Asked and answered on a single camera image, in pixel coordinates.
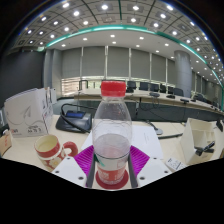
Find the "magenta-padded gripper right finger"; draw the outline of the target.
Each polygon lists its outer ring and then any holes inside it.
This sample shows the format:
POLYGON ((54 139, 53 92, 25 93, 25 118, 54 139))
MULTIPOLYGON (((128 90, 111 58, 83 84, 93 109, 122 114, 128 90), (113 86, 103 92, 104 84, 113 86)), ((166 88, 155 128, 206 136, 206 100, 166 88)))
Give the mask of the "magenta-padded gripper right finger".
POLYGON ((160 159, 151 158, 134 146, 130 148, 128 167, 132 188, 146 186, 171 174, 160 159))

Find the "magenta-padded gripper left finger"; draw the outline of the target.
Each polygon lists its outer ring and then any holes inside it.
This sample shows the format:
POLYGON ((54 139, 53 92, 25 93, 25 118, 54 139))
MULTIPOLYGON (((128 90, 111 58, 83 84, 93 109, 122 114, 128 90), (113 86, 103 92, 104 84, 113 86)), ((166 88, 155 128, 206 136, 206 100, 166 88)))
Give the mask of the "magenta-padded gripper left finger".
POLYGON ((65 157, 52 173, 78 186, 91 188, 95 175, 94 148, 89 146, 75 157, 65 157))

